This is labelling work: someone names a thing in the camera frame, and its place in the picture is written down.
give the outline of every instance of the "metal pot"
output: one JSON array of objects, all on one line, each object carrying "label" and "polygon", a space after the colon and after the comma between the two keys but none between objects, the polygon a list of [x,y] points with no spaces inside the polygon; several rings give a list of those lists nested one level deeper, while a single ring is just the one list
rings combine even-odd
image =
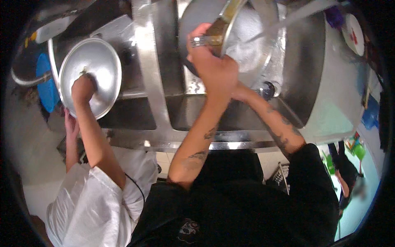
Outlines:
[{"label": "metal pot", "polygon": [[70,114],[76,116],[71,87],[82,73],[88,73],[97,84],[89,101],[96,119],[106,115],[117,100],[122,69],[115,49],[100,38],[88,38],[76,44],[63,60],[59,73],[60,99]]},{"label": "metal pot", "polygon": [[[249,26],[251,18],[261,26]],[[206,32],[205,40],[213,47],[213,54],[221,57],[237,42],[247,41],[278,22],[278,10],[273,0],[192,0],[180,20],[179,51],[184,64],[197,76],[194,66],[186,59],[186,36],[202,22],[213,23]],[[271,41],[276,37],[277,33],[270,34],[266,39],[257,40],[255,47],[248,48],[250,57],[254,58],[253,62],[250,62],[251,59],[237,57],[238,54],[231,55],[239,63],[239,80],[245,85],[250,87],[269,62],[273,49]]]}]

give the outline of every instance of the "blue bucket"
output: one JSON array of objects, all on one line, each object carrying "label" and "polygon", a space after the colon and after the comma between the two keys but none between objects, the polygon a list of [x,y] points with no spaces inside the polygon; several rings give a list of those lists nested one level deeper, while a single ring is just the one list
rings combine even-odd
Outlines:
[{"label": "blue bucket", "polygon": [[[51,64],[45,53],[41,53],[37,60],[36,76],[42,76],[45,72],[51,70]],[[55,86],[53,79],[37,85],[38,95],[40,96],[41,103],[47,112],[51,113],[60,100],[58,90]]]}]

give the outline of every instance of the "stainless steel sink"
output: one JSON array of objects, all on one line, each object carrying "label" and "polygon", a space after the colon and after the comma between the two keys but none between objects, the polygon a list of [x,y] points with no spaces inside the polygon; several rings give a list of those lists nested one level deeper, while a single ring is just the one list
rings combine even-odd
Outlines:
[{"label": "stainless steel sink", "polygon": [[[294,4],[286,11],[289,13],[298,7]],[[177,24],[180,11],[163,11],[163,6],[155,10],[156,47],[170,122],[176,130],[189,130],[204,103],[204,85],[183,66],[178,56]],[[284,37],[285,60],[283,56],[272,57],[263,71],[262,80],[278,81],[280,74],[281,94],[270,103],[296,127],[302,128],[310,117],[320,85],[325,51],[323,14],[318,13],[292,24],[286,29]],[[230,103],[218,126],[219,131],[265,129],[255,112],[240,102]]]},{"label": "stainless steel sink", "polygon": [[[67,32],[53,39],[56,68],[60,70],[69,50],[81,40],[88,37],[98,37],[107,41],[115,48],[120,57],[122,84],[118,100],[111,111],[99,120],[99,123],[106,128],[154,130],[156,123],[142,82],[133,21],[127,14],[122,15],[117,10],[112,11],[114,13],[111,16],[116,14],[120,14],[120,16],[93,32],[88,30],[90,33],[84,33],[81,31],[81,26],[74,25]],[[83,18],[84,16],[80,16],[77,21],[81,21]],[[93,26],[98,22],[102,23],[101,15],[97,16],[97,20],[90,16],[89,21]]]},{"label": "stainless steel sink", "polygon": [[[117,50],[122,63],[120,97],[99,120],[103,128],[113,131],[112,145],[174,151],[198,116],[205,100],[204,85],[182,64],[177,40],[178,20],[189,2],[134,0],[132,13],[123,13],[117,6],[105,8],[107,1],[97,0],[88,7],[95,9],[94,15],[86,9],[76,23],[53,39],[57,70],[68,51],[84,38],[100,37]],[[279,15],[298,7],[282,6]],[[320,85],[324,16],[310,16],[280,30],[278,35],[281,47],[285,45],[286,49],[273,53],[260,80],[281,85],[280,95],[270,103],[302,128],[310,117]],[[278,149],[257,114],[241,102],[231,102],[210,149],[262,148]]]}]

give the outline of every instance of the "silver ring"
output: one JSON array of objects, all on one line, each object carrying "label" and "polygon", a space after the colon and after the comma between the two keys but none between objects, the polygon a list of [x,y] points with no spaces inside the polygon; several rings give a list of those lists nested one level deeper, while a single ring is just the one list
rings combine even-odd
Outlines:
[{"label": "silver ring", "polygon": [[189,42],[191,43],[192,48],[206,45],[206,39],[204,36],[193,37]]}]

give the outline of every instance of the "person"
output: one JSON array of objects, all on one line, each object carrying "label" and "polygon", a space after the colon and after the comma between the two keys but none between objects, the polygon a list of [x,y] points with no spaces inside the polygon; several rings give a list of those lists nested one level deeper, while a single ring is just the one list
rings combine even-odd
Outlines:
[{"label": "person", "polygon": [[[72,86],[77,120],[65,109],[66,177],[48,205],[54,246],[126,246],[158,168],[155,152],[111,147],[89,106],[94,82],[82,75]],[[77,135],[88,164],[79,164]]]},{"label": "person", "polygon": [[[339,203],[317,147],[306,144],[286,118],[238,82],[233,59],[215,57],[204,45],[192,47],[193,38],[209,26],[200,24],[187,44],[187,59],[203,80],[207,98],[174,155],[167,182],[152,186],[129,246],[328,245],[335,237]],[[262,184],[262,170],[255,169],[248,151],[222,152],[229,164],[218,162],[221,151],[214,157],[208,153],[231,99],[257,112],[289,159],[289,195]]]},{"label": "person", "polygon": [[343,211],[351,201],[352,194],[360,195],[362,198],[365,197],[365,186],[364,184],[357,186],[355,193],[352,193],[359,177],[363,182],[363,174],[359,173],[354,164],[352,164],[347,158],[344,149],[344,141],[339,141],[338,144],[339,152],[337,152],[334,143],[328,144],[328,147],[335,167],[335,176],[342,188],[339,202],[339,218],[341,218],[343,216]]}]

